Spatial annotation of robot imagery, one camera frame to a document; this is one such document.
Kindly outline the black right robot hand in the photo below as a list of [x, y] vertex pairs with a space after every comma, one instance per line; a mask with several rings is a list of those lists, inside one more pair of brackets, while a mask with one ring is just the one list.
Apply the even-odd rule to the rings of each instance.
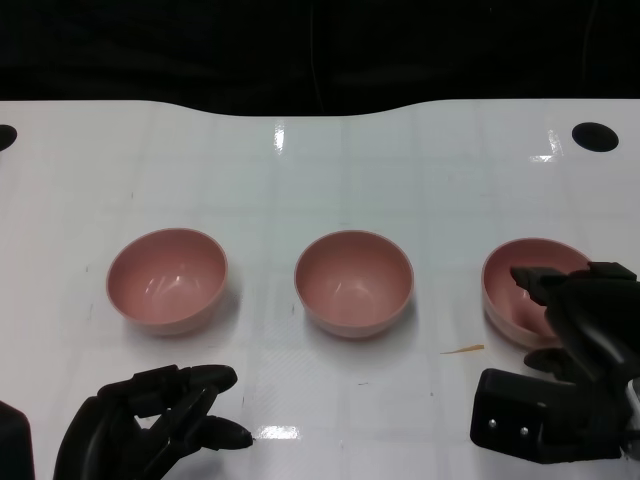
[[637, 275], [617, 262], [590, 262], [568, 274], [516, 266], [510, 274], [545, 308], [549, 326], [587, 378], [624, 394], [639, 377]]

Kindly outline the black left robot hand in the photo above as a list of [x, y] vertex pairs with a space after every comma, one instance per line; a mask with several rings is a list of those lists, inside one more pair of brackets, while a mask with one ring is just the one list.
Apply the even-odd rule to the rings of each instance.
[[102, 387], [69, 425], [53, 477], [161, 479], [201, 449], [251, 447], [249, 430], [209, 413], [236, 382], [227, 365], [170, 365]]

